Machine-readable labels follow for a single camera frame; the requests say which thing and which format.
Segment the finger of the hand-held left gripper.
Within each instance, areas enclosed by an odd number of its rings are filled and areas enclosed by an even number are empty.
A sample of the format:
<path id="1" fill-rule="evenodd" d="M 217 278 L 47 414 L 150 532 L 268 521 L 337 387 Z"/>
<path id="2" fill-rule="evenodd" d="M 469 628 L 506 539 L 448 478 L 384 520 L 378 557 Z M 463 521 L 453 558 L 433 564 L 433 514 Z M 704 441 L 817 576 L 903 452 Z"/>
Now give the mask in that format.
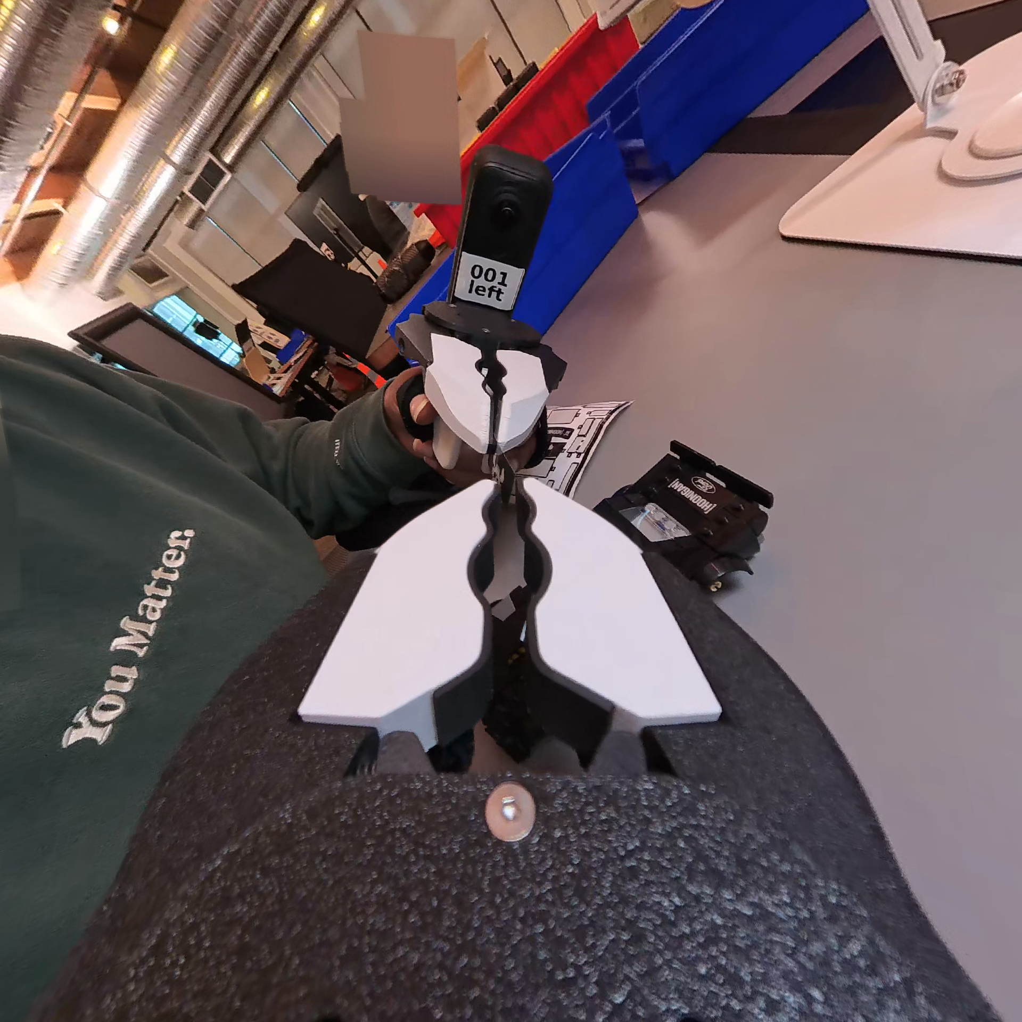
<path id="1" fill-rule="evenodd" d="M 497 359 L 505 370 L 504 388 L 497 415 L 496 445 L 515 470 L 529 457 L 519 451 L 530 440 L 550 390 L 541 359 L 526 351 L 499 350 Z"/>
<path id="2" fill-rule="evenodd" d="M 462 340 L 433 340 L 424 379 L 425 396 L 436 413 L 432 452 L 442 469 L 455 469 L 461 454 L 473 451 L 479 455 L 480 469 L 496 479 L 499 470 L 491 452 L 493 397 L 484 352 Z"/>

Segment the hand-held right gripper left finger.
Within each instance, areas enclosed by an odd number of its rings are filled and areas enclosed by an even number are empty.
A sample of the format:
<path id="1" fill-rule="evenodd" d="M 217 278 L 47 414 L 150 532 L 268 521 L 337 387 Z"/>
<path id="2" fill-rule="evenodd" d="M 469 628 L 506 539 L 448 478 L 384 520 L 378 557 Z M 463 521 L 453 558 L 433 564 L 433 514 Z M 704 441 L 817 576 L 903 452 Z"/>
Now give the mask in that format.
<path id="1" fill-rule="evenodd" d="M 481 481 L 376 552 L 300 703 L 304 722 L 414 735 L 425 751 L 471 731 L 492 697 L 492 542 L 500 489 Z"/>

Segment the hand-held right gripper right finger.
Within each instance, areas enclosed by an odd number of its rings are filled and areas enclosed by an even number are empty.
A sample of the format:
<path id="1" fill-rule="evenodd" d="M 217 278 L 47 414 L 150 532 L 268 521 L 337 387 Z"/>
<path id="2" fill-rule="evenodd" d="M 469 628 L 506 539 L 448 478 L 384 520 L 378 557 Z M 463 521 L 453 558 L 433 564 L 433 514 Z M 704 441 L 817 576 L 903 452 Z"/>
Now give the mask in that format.
<path id="1" fill-rule="evenodd" d="M 599 515 L 524 481 L 526 705 L 589 766 L 613 732 L 721 719 L 649 560 Z"/>

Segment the sticker sheet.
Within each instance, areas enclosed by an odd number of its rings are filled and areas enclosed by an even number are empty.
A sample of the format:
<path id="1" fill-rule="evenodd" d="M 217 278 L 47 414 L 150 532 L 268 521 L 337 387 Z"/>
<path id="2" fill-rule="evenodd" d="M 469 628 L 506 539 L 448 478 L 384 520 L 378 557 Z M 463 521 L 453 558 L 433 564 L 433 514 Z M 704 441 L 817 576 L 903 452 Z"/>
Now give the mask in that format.
<path id="1" fill-rule="evenodd" d="M 597 445 L 614 419 L 631 406 L 632 401 L 548 407 L 546 453 L 521 474 L 572 498 Z"/>

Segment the black lego car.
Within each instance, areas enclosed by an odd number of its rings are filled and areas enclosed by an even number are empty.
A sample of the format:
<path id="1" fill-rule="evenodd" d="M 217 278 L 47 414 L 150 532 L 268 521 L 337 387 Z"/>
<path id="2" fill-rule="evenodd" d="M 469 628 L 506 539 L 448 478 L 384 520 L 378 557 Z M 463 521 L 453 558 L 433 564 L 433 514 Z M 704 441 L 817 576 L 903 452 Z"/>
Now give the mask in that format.
<path id="1" fill-rule="evenodd" d="M 594 512 L 646 553 L 656 553 L 686 578 L 716 592 L 730 575 L 752 573 L 773 493 L 671 442 L 671 452 Z"/>

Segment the person's left hand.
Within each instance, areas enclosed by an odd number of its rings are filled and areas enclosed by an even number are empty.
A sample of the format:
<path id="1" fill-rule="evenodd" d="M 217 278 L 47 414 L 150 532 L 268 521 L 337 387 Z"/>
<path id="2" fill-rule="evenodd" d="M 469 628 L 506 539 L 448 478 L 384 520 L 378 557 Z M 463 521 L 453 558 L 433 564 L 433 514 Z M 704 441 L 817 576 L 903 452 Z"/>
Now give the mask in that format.
<path id="1" fill-rule="evenodd" d="M 408 421 L 402 426 L 408 433 L 411 451 L 430 468 L 442 470 L 442 462 L 435 453 L 436 411 L 424 393 L 416 393 L 407 402 Z"/>

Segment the red storage bin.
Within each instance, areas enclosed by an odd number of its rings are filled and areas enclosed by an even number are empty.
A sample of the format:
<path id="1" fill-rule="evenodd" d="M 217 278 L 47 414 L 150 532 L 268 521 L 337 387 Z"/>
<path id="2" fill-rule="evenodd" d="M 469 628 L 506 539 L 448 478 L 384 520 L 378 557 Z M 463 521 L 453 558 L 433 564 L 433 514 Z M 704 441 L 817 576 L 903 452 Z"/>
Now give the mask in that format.
<path id="1" fill-rule="evenodd" d="M 544 160 L 590 123 L 590 99 L 638 52 L 628 19 L 601 30 L 593 15 L 462 152 L 462 190 L 480 147 L 501 145 Z"/>

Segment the black framed display board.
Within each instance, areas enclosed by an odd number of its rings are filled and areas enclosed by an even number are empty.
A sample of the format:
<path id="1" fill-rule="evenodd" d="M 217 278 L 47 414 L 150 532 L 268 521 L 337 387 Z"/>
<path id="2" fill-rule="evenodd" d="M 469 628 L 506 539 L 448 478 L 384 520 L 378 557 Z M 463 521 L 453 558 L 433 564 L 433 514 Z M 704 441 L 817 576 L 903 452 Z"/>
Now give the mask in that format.
<path id="1" fill-rule="evenodd" d="M 130 301 L 71 329 L 69 339 L 105 363 L 241 403 L 262 420 L 294 414 L 293 401 L 274 394 Z"/>
<path id="2" fill-rule="evenodd" d="M 360 360 L 368 355 L 388 307 L 369 276 L 300 239 L 232 289 L 267 321 L 300 328 Z"/>

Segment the white booklet stand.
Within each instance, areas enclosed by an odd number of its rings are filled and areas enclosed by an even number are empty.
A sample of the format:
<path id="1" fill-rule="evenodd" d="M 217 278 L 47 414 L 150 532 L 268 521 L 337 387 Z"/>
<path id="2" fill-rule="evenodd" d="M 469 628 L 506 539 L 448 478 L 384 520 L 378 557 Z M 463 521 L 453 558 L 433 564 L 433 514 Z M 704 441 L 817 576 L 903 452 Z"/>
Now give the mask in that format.
<path id="1" fill-rule="evenodd" d="M 913 106 L 787 211 L 780 233 L 1020 261 L 1020 34 L 960 65 L 919 2 L 869 5 Z"/>

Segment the silver air duct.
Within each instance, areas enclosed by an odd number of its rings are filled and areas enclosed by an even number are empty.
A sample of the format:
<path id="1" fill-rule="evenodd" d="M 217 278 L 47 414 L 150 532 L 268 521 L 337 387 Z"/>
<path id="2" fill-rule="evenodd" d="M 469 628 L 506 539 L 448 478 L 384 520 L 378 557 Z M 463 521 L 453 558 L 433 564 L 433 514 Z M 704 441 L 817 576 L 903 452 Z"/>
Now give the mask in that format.
<path id="1" fill-rule="evenodd" d="M 24 292 L 41 301 L 121 278 L 210 153 L 226 172 L 354 2 L 184 2 L 90 164 Z"/>

